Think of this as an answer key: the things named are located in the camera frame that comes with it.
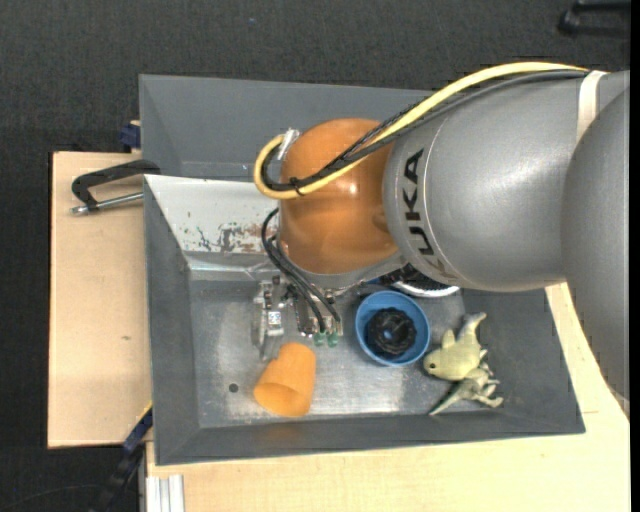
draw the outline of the cardboard surface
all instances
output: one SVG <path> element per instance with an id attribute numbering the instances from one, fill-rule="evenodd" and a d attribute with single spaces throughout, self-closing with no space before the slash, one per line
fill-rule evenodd
<path id="1" fill-rule="evenodd" d="M 48 445 L 121 443 L 151 400 L 142 202 L 73 215 L 75 177 L 136 154 L 53 157 Z M 106 199 L 141 177 L 93 189 Z"/>

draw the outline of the blue cup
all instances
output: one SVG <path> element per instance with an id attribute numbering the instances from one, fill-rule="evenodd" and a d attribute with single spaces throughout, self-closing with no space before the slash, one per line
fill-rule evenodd
<path id="1" fill-rule="evenodd" d="M 416 328 L 416 341 L 399 356 L 383 356 L 374 354 L 367 345 L 367 325 L 381 309 L 396 308 L 404 312 Z M 356 335 L 362 350 L 374 361 L 385 366 L 407 366 L 424 356 L 431 340 L 429 320 L 422 308 L 411 297 L 399 292 L 382 291 L 369 295 L 356 311 Z"/>

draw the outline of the green led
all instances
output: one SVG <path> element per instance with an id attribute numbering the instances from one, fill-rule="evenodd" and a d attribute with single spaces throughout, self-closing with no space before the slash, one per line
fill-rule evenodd
<path id="1" fill-rule="evenodd" d="M 329 337 L 327 338 L 327 344 L 330 347 L 335 347 L 338 344 L 338 332 L 337 331 L 333 331 L 331 334 L 329 334 Z"/>

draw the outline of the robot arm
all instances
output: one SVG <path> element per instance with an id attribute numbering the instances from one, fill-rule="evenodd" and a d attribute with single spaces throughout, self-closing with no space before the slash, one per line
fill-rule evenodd
<path id="1" fill-rule="evenodd" d="M 274 139 L 254 178 L 281 200 L 283 254 L 321 287 L 407 263 L 439 283 L 488 291 L 567 280 L 603 374 L 628 398 L 630 73 L 520 65 L 470 75 L 337 142 L 314 127 L 291 146 L 280 183 L 265 172 L 282 142 Z M 527 75 L 469 92 L 505 69 Z M 336 134 L 336 126 L 326 129 Z M 380 156 L 391 140 L 390 154 Z M 322 147 L 327 154 L 317 153 Z M 364 167 L 376 155 L 382 167 L 374 178 L 376 165 Z M 332 237 L 327 226 L 335 225 L 353 236 Z M 395 246 L 380 245 L 385 233 Z M 372 257 L 374 239 L 379 261 L 345 266 L 345 254 Z M 294 247 L 301 240 L 306 257 Z"/>

